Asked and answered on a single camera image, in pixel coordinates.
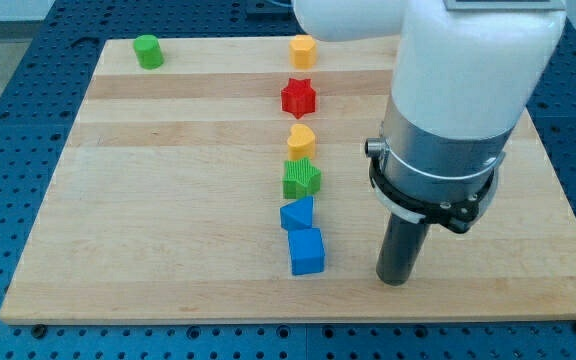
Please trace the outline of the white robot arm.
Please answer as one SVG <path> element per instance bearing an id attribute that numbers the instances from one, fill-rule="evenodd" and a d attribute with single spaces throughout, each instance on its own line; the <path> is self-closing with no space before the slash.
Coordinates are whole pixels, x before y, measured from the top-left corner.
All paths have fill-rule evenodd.
<path id="1" fill-rule="evenodd" d="M 295 0 L 293 10 L 321 41 L 399 36 L 381 169 L 431 203 L 484 186 L 566 20 L 562 1 Z"/>

